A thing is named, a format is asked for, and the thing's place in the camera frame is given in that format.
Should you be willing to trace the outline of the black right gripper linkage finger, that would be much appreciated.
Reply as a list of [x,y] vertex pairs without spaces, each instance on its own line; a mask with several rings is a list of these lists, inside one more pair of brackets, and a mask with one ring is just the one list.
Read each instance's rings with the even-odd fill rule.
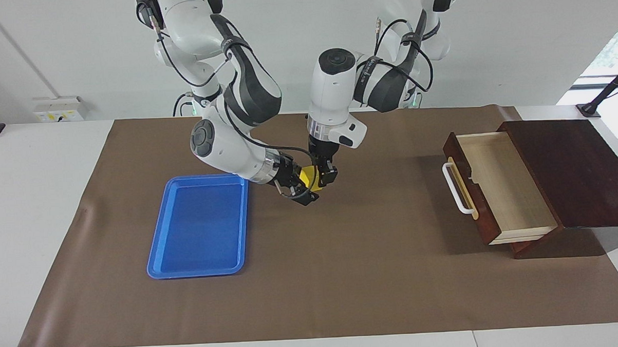
[[301,166],[292,156],[287,156],[288,165],[290,167],[291,181],[309,180],[309,166]]
[[312,192],[312,190],[306,187],[292,187],[290,190],[291,193],[287,195],[287,198],[304,206],[308,206],[319,199],[319,194]]

